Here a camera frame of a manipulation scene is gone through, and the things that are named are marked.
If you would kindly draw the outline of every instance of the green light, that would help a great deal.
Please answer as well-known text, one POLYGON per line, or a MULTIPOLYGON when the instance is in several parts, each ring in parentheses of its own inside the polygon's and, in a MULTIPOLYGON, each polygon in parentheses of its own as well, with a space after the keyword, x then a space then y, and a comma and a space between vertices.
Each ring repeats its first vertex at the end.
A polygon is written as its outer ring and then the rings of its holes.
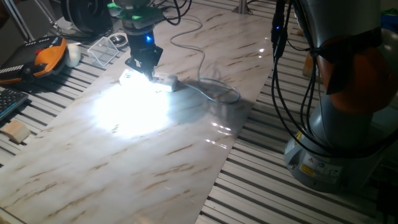
POLYGON ((133 19, 133 20, 139 20, 139 19, 141 19, 142 18, 142 16, 132 16, 131 17, 131 19, 133 19))
POLYGON ((108 9, 120 9, 114 2, 107 5, 108 9))

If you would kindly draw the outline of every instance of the white cable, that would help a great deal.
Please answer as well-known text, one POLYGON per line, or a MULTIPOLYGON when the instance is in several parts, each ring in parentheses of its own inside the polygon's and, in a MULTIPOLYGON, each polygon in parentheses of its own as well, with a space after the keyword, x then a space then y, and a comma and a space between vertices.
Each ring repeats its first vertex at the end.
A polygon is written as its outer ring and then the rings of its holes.
POLYGON ((202 90, 200 90, 200 89, 197 88, 197 87, 191 86, 191 85, 186 84, 186 83, 183 83, 183 82, 181 82, 181 83, 184 84, 184 85, 186 85, 186 86, 188 86, 188 87, 190 87, 190 88, 193 88, 194 90, 196 90, 196 91, 198 91, 198 92, 200 92, 203 96, 205 96, 206 98, 208 98, 209 100, 211 100, 211 101, 213 101, 213 102, 215 102, 215 103, 233 104, 233 103, 238 102, 239 99, 241 98, 241 94, 240 94, 240 92, 239 92, 237 89, 235 89, 234 87, 231 87, 230 85, 227 85, 227 84, 225 84, 225 83, 223 83, 223 82, 221 82, 221 81, 218 81, 218 80, 215 80, 215 79, 212 79, 212 78, 201 78, 201 77, 200 77, 200 68, 201 68, 201 66, 202 66, 202 64, 203 64, 203 61, 205 60, 205 57, 206 57, 205 51, 204 51, 203 49, 201 49, 200 47, 194 46, 194 45, 183 45, 183 44, 178 44, 178 43, 176 43, 176 42, 173 41, 173 39, 176 38, 176 37, 179 37, 179 36, 184 35, 184 34, 189 34, 189 33, 191 33, 191 32, 195 32, 195 31, 197 31, 197 30, 200 30, 200 29, 203 27, 203 24, 202 24, 201 20, 200 20, 199 18, 197 18, 196 16, 186 15, 185 17, 183 17, 183 18, 181 18, 181 19, 196 22, 196 23, 199 24, 199 27, 197 27, 197 28, 195 28, 195 29, 193 29, 193 30, 186 31, 186 32, 182 32, 182 33, 180 33, 180 34, 177 34, 177 35, 173 36, 173 37, 170 39, 170 43, 173 44, 174 46, 182 47, 182 48, 190 49, 190 50, 196 50, 196 51, 201 52, 201 53, 203 54, 203 56, 202 56, 202 58, 201 58, 201 60, 200 60, 199 66, 198 66, 198 71, 197 71, 198 83, 200 84, 200 82, 201 82, 202 80, 207 80, 207 81, 212 81, 212 82, 216 82, 216 83, 222 84, 222 85, 224 85, 225 87, 227 87, 227 88, 229 88, 229 89, 232 89, 232 90, 237 94, 237 98, 236 98, 235 100, 232 100, 232 101, 220 101, 220 100, 216 100, 216 99, 214 99, 214 98, 208 96, 206 93, 204 93, 202 90), (196 18, 197 20, 194 20, 194 19, 187 19, 186 17, 193 17, 193 18, 196 18))

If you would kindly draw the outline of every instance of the white object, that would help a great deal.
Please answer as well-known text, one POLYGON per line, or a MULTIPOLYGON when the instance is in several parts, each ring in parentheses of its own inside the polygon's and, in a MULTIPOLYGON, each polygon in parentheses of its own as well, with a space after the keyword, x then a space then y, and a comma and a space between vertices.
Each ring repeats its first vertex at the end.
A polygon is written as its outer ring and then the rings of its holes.
POLYGON ((178 83, 176 75, 156 74, 150 82, 147 77, 135 70, 125 69, 119 78, 121 86, 139 91, 175 91, 178 83))
POLYGON ((25 138, 30 135, 30 130, 27 129, 24 123, 19 121, 11 121, 4 129, 4 134, 6 134, 11 140, 16 143, 21 143, 25 138))
POLYGON ((81 57, 81 51, 76 44, 69 44, 68 51, 69 51, 69 54, 68 54, 67 61, 65 62, 65 65, 70 68, 74 68, 79 64, 80 57, 81 57))
POLYGON ((154 75, 154 88, 156 91, 174 92, 177 87, 176 75, 156 74, 154 75))
POLYGON ((97 43, 87 50, 88 56, 93 65, 104 67, 107 65, 117 54, 119 50, 114 46, 112 41, 103 37, 97 43))
POLYGON ((73 27, 73 23, 66 21, 63 16, 57 20, 57 24, 61 29, 71 29, 73 27))

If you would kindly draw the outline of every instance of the power cord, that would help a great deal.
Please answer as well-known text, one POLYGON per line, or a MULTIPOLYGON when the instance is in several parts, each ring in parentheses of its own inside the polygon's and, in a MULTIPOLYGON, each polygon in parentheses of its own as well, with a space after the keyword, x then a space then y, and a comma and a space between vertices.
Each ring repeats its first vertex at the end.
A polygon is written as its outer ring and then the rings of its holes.
POLYGON ((161 5, 163 5, 163 3, 167 2, 167 1, 168 0, 163 0, 162 2, 160 2, 158 4, 155 4, 154 7, 157 8, 157 7, 161 6, 161 5))
POLYGON ((249 4, 254 3, 254 2, 266 3, 266 2, 264 2, 264 1, 252 0, 252 1, 248 1, 248 2, 246 3, 246 8, 247 8, 248 10, 250 10, 250 9, 249 9, 249 4))
POLYGON ((198 78, 199 85, 200 85, 200 82, 202 80, 219 83, 219 84, 229 88, 230 90, 234 91, 237 94, 237 97, 236 97, 235 100, 231 100, 231 101, 220 101, 220 100, 214 99, 213 97, 207 95, 205 92, 203 92, 201 89, 199 89, 199 88, 197 88, 195 86, 192 86, 192 85, 189 85, 189 84, 186 84, 186 83, 183 83, 183 82, 181 82, 181 83, 184 84, 187 87, 190 87, 190 88, 198 91, 203 96, 205 96, 206 98, 208 98, 209 100, 211 100, 211 101, 213 101, 215 103, 233 104, 233 103, 238 102, 240 100, 240 98, 241 98, 241 94, 234 87, 231 87, 231 86, 229 86, 229 85, 227 85, 227 84, 225 84, 225 83, 223 83, 221 81, 218 81, 218 80, 215 80, 215 79, 212 79, 212 78, 202 78, 202 77, 200 77, 200 69, 201 69, 201 66, 203 65, 203 61, 205 60, 205 57, 206 57, 205 51, 203 49, 201 49, 200 47, 194 46, 194 45, 178 44, 178 43, 173 41, 173 39, 176 38, 176 37, 179 37, 181 35, 185 35, 185 34, 189 34, 189 33, 198 31, 198 30, 200 30, 203 27, 203 24, 202 24, 201 20, 199 18, 197 18, 196 16, 187 15, 187 17, 192 17, 192 18, 195 18, 195 19, 188 19, 188 18, 185 17, 185 18, 183 18, 183 20, 196 22, 197 24, 199 24, 199 26, 197 28, 192 29, 192 30, 189 30, 189 31, 186 31, 186 32, 182 32, 182 33, 179 33, 179 34, 173 36, 170 39, 170 43, 173 44, 174 46, 185 48, 185 49, 190 49, 190 50, 196 50, 196 51, 201 52, 203 54, 203 56, 202 56, 202 58, 200 60, 199 66, 198 66, 198 70, 197 70, 197 78, 198 78))
MULTIPOLYGON (((160 5, 162 5, 163 3, 167 2, 167 1, 168 0, 159 3, 158 5, 156 5, 156 7, 159 7, 160 5)), ((181 6, 176 7, 175 4, 174 4, 174 6, 165 6, 165 7, 162 7, 160 9, 162 11, 165 11, 166 9, 176 9, 176 8, 182 9, 186 5, 187 2, 188 2, 188 0, 184 0, 184 3, 181 6)))
POLYGON ((300 48, 294 47, 294 46, 290 43, 290 40, 289 40, 289 39, 287 39, 287 42, 289 43, 289 45, 290 45, 294 50, 298 50, 298 51, 310 51, 310 50, 311 50, 311 48, 300 49, 300 48))
POLYGON ((305 91, 305 94, 303 97, 303 101, 301 103, 301 107, 300 107, 300 121, 301 121, 301 125, 303 126, 304 130, 306 130, 305 123, 304 123, 304 107, 305 107, 305 102, 307 100, 310 90, 311 90, 311 85, 308 85, 307 90, 305 91))
MULTIPOLYGON (((188 11, 191 9, 191 5, 192 5, 192 0, 189 0, 187 10, 185 10, 185 12, 184 12, 183 14, 181 14, 181 17, 187 15, 188 11)), ((169 19, 169 20, 178 19, 178 16, 177 16, 177 17, 171 17, 171 18, 168 18, 168 19, 169 19)))
POLYGON ((169 19, 165 16, 163 16, 163 19, 166 20, 169 24, 172 24, 173 26, 178 26, 181 22, 181 12, 180 12, 180 8, 178 7, 178 3, 177 0, 174 0, 174 5, 175 5, 175 9, 177 10, 177 17, 176 19, 178 19, 178 21, 176 23, 172 22, 172 19, 169 19))

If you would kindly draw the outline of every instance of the black cable bundle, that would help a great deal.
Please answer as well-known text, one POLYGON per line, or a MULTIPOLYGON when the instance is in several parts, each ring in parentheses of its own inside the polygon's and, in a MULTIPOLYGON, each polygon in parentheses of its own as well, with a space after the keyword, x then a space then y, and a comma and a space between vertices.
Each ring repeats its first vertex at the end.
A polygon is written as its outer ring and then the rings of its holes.
MULTIPOLYGON (((284 0, 278 0, 278 2, 280 3, 279 5, 281 5, 282 3, 283 3, 283 5, 285 4, 284 0)), ((278 14, 278 16, 274 17, 274 20, 276 19, 275 24, 279 24, 280 23, 280 10, 276 14, 278 14)), ((312 153, 314 155, 317 155, 317 156, 329 157, 329 158, 359 159, 359 158, 365 158, 365 157, 372 156, 375 153, 378 153, 380 151, 385 150, 392 143, 397 141, 397 139, 398 139, 398 129, 396 129, 388 137, 384 138, 383 140, 381 140, 381 141, 379 141, 379 142, 377 142, 377 143, 375 143, 375 144, 373 144, 371 146, 357 148, 357 149, 353 149, 353 150, 350 150, 350 151, 347 151, 347 150, 344 150, 344 149, 337 149, 337 148, 330 147, 330 146, 325 146, 322 143, 318 142, 314 138, 314 136, 312 134, 311 127, 310 127, 309 120, 310 120, 310 108, 311 108, 313 94, 314 94, 314 91, 315 91, 315 84, 316 84, 317 54, 315 53, 316 52, 316 48, 315 48, 315 46, 313 44, 312 36, 310 35, 310 31, 308 29, 308 26, 306 26, 306 25, 307 25, 307 22, 306 22, 305 14, 304 14, 304 11, 302 9, 301 4, 299 2, 297 2, 297 1, 295 1, 295 0, 290 0, 288 11, 287 11, 287 16, 286 16, 286 21, 285 21, 285 24, 283 26, 283 29, 281 29, 281 31, 279 31, 279 29, 278 29, 278 32, 273 33, 274 34, 274 38, 272 38, 272 43, 273 43, 273 45, 275 47, 274 47, 274 71, 272 73, 271 96, 272 96, 272 102, 274 104, 274 108, 275 108, 276 113, 277 113, 280 121, 282 122, 283 126, 285 127, 287 132, 290 134, 290 136, 297 142, 297 144, 302 146, 308 152, 310 152, 310 153, 312 153), (292 5, 294 5, 295 12, 298 15, 298 19, 300 19, 301 21, 305 21, 304 22, 304 26, 302 27, 302 29, 303 29, 303 32, 305 34, 305 37, 308 40, 308 44, 310 45, 310 48, 309 49, 303 49, 303 50, 305 50, 305 51, 309 50, 312 53, 312 59, 313 59, 313 70, 312 70, 310 83, 308 84, 307 90, 305 92, 305 96, 304 96, 303 101, 302 101, 302 105, 300 107, 300 121, 301 121, 301 124, 302 124, 303 127, 300 127, 300 125, 296 122, 296 120, 294 120, 292 114, 290 113, 289 109, 286 106, 286 103, 285 103, 284 98, 282 96, 282 92, 280 90, 279 79, 278 79, 278 71, 277 71, 278 61, 282 57, 282 55, 284 53, 285 45, 288 42, 288 39, 287 39, 287 24, 289 23, 289 16, 290 16, 290 11, 291 11, 292 5), (284 118, 282 117, 282 115, 281 115, 281 113, 279 111, 279 107, 277 106, 277 102, 276 102, 276 98, 275 98, 275 89, 277 90, 277 93, 278 93, 278 96, 279 96, 279 100, 282 103, 282 106, 283 106, 285 112, 287 113, 289 119, 291 120, 291 122, 295 125, 295 127, 309 141, 311 141, 315 145, 317 145, 320 148, 322 148, 327 154, 320 154, 320 153, 318 153, 316 151, 313 151, 309 147, 304 145, 302 142, 300 142, 299 139, 297 139, 296 135, 286 125, 286 122, 285 122, 284 118), (307 105, 307 110, 306 110, 306 113, 305 113, 306 122, 304 122, 304 107, 305 107, 305 102, 306 102, 307 98, 308 98, 308 105, 307 105)))
MULTIPOLYGON (((168 17, 164 16, 163 17, 164 21, 167 21, 169 24, 172 24, 173 26, 179 25, 180 22, 181 22, 181 17, 185 16, 188 13, 188 11, 190 10, 190 8, 191 8, 192 0, 189 0, 187 9, 185 10, 184 13, 181 14, 180 9, 182 9, 186 5, 187 1, 188 0, 185 0, 184 3, 181 6, 179 6, 178 3, 177 3, 177 0, 173 0, 174 6, 165 6, 163 8, 160 8, 163 11, 165 11, 167 9, 170 9, 170 8, 177 10, 177 17, 168 18, 168 17)), ((165 2, 167 2, 167 0, 162 1, 161 3, 157 4, 155 7, 159 7, 160 5, 162 5, 165 2)))

